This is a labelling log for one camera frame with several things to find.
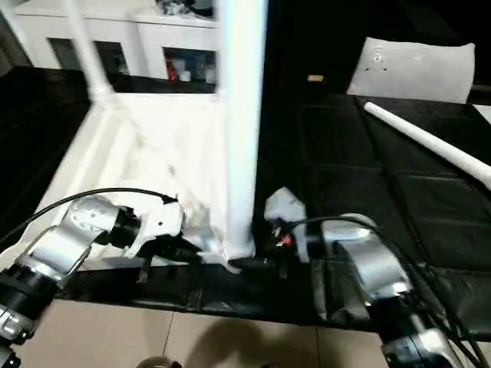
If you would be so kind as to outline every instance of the black surface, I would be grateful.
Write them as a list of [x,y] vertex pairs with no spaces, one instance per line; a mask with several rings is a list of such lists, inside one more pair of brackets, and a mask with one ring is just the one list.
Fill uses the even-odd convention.
[[[113,82],[124,92],[209,90],[145,78]],[[0,119],[0,157],[8,185],[1,197],[4,231],[34,210],[89,104],[83,79],[75,72],[21,69],[0,83],[9,91]],[[369,215],[415,258],[433,267],[471,331],[491,340],[489,193],[368,116],[361,109],[365,100],[328,96],[300,108],[288,99],[269,101],[262,114],[256,216],[261,217],[265,199],[282,186],[306,203],[310,216]],[[491,125],[473,107],[371,100],[491,163]],[[264,233],[259,228],[255,235],[260,249]],[[322,265],[327,320],[315,312],[308,265],[290,270],[286,279],[230,274],[218,265],[155,268],[146,284],[135,283],[137,269],[86,271],[76,274],[60,297],[370,330],[344,262],[333,256]]]

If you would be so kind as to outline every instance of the black mat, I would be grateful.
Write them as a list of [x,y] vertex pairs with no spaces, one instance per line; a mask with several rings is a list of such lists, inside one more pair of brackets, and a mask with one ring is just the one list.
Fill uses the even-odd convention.
[[[209,92],[118,77],[124,92]],[[89,107],[74,72],[19,69],[0,80],[3,91],[0,155],[8,190],[0,201],[0,230],[31,213]],[[491,126],[471,106],[371,99],[491,163]],[[372,217],[416,259],[433,266],[460,316],[479,338],[491,340],[491,198],[475,179],[368,116],[365,100],[326,97],[297,108],[276,101],[262,113],[256,215],[265,199],[287,186],[309,215],[360,212]],[[256,234],[261,247],[262,234]],[[345,264],[327,259],[327,320],[314,309],[311,269],[286,279],[234,275],[221,266],[156,268],[146,284],[138,270],[87,271],[60,297],[196,313],[370,329]]]

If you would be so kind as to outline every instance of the white cabinet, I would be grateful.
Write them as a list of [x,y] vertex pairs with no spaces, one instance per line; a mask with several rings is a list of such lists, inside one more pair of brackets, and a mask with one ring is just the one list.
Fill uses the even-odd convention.
[[[79,0],[107,73],[215,81],[216,23],[164,16],[153,0]],[[62,0],[29,0],[16,9],[34,66],[80,70]]]
[[214,21],[193,15],[164,17],[155,7],[142,9],[134,19],[151,77],[167,79],[171,69],[192,81],[212,77],[219,46]]
[[[36,67],[80,70],[65,17],[19,16],[31,47]],[[107,73],[148,76],[137,26],[128,21],[87,19],[87,28]]]

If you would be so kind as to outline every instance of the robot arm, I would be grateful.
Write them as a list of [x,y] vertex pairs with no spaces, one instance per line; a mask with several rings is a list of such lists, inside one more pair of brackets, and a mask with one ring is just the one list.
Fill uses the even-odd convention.
[[[364,216],[349,217],[375,226]],[[415,310],[406,271],[376,234],[343,220],[323,222],[321,233],[328,248],[339,247],[347,256],[390,367],[463,368],[447,337]]]
[[98,195],[73,201],[59,225],[42,232],[0,273],[0,368],[20,366],[10,345],[34,335],[44,310],[82,266],[93,243],[111,243],[134,257],[147,242],[180,235],[183,221],[177,201],[140,218]]

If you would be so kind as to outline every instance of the white surface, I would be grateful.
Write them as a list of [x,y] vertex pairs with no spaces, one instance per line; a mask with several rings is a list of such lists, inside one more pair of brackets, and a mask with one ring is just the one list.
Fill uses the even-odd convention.
[[[212,94],[117,97],[120,104],[92,106],[39,208],[76,192],[107,186],[178,195],[186,213],[185,238],[203,249],[206,261],[224,263],[221,241],[227,228],[222,100]],[[111,193],[107,197],[135,208],[137,215],[160,206],[159,199],[136,193]],[[58,224],[66,209],[64,205],[31,223],[19,243],[2,254],[0,267],[9,266],[43,229]],[[138,267],[140,263],[123,258],[120,249],[95,245],[84,266],[101,269]]]
[[[79,4],[84,18],[184,25],[187,27],[216,27],[213,20],[197,18],[193,14],[176,17],[162,15],[154,0],[79,0]],[[67,16],[62,0],[29,0],[18,6],[15,12],[18,15]]]
[[219,88],[226,100],[226,258],[250,256],[267,0],[222,0]]
[[138,23],[145,60],[150,76],[167,79],[167,66],[162,48],[218,50],[218,30],[214,28],[177,27]]
[[[19,16],[31,46],[36,53],[36,67],[59,69],[48,38],[73,38],[70,25],[66,18],[44,16]],[[141,40],[137,25],[128,21],[101,21],[87,19],[89,35],[95,41],[119,42],[131,75],[148,77],[147,64],[141,48]]]
[[194,14],[179,16],[162,15],[155,2],[132,13],[132,19],[139,23],[155,23],[160,25],[183,25],[186,27],[216,28],[215,21],[211,19],[197,18]]
[[491,190],[491,166],[486,165],[468,153],[463,152],[372,102],[366,103],[364,109],[413,140],[416,140],[419,144],[442,156],[453,165],[460,167],[465,172],[483,182]]
[[479,111],[481,115],[483,115],[484,119],[491,123],[491,106],[487,105],[474,105],[476,110]]
[[[131,21],[131,14],[155,4],[153,0],[78,0],[85,18]],[[29,0],[19,5],[19,15],[65,17],[63,0]]]
[[474,78],[474,48],[367,38],[348,94],[464,104]]

